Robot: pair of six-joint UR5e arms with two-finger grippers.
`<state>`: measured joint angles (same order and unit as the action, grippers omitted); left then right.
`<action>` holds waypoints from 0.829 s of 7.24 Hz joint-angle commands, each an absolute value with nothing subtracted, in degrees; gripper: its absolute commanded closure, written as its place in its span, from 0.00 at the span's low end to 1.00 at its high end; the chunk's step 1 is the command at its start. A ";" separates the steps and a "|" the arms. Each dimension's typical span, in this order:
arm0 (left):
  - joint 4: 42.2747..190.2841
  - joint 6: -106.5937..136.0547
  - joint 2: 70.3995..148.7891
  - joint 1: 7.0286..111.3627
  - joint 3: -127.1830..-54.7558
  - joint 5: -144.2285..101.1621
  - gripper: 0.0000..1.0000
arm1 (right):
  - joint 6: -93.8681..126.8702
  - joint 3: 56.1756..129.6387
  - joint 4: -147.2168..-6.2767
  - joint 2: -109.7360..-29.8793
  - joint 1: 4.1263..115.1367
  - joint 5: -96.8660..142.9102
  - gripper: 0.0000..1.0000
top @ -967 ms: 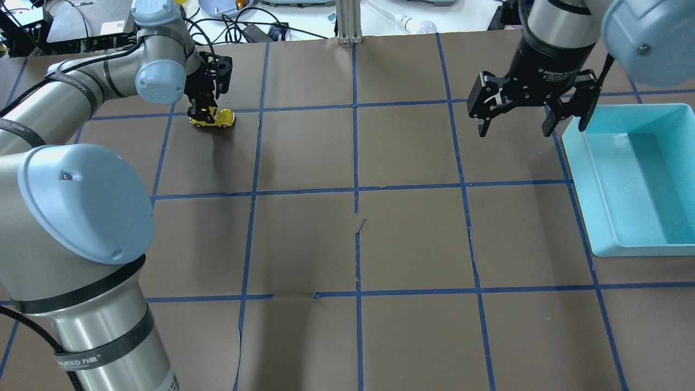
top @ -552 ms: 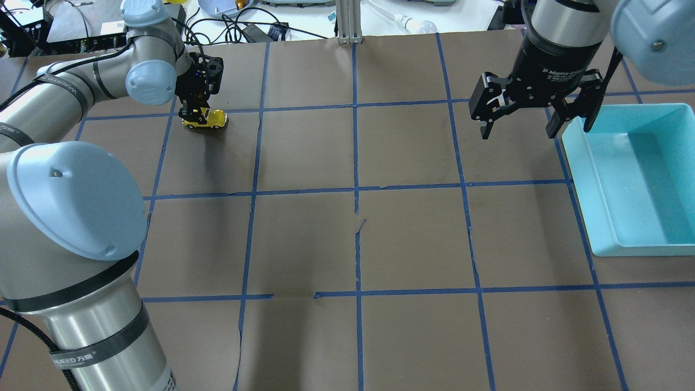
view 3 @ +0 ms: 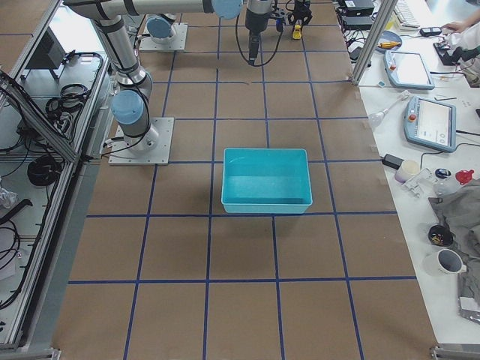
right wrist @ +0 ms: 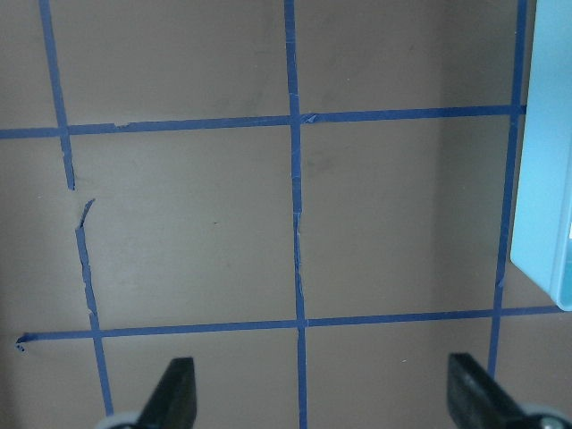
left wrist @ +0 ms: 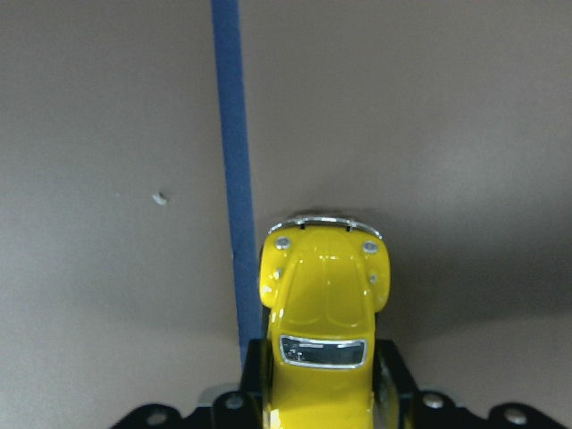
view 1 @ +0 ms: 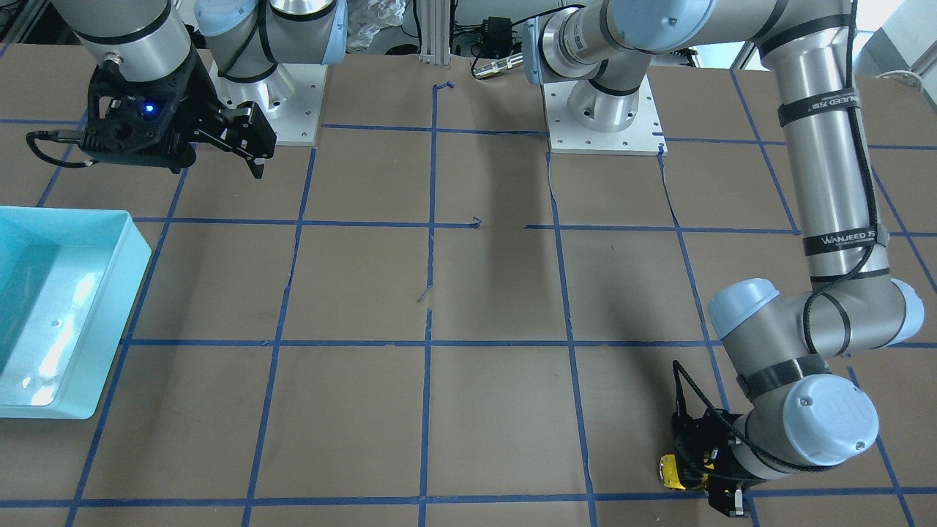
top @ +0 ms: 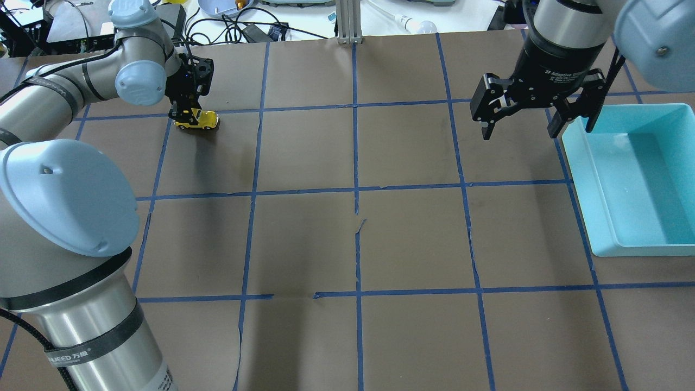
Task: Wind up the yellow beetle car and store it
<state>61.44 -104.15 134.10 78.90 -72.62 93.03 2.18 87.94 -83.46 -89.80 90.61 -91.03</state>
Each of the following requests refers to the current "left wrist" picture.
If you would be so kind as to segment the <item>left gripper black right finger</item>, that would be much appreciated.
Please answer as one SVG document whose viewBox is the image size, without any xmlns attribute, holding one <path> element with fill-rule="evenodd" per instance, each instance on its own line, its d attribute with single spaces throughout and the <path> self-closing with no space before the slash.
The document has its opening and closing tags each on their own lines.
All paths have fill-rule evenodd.
<svg viewBox="0 0 572 429">
<path fill-rule="evenodd" d="M 480 417 L 441 391 L 420 389 L 395 343 L 378 340 L 374 355 L 374 393 L 383 428 L 561 428 L 542 411 L 507 402 Z"/>
</svg>

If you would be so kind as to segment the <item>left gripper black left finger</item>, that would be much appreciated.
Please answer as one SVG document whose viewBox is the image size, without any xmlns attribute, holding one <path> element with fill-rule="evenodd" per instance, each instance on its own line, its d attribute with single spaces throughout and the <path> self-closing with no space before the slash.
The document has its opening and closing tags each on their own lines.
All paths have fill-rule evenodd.
<svg viewBox="0 0 572 429">
<path fill-rule="evenodd" d="M 188 416 L 165 404 L 133 409 L 115 428 L 262 428 L 264 400 L 271 379 L 271 346 L 266 339 L 248 344 L 239 387 L 226 391 Z"/>
</svg>

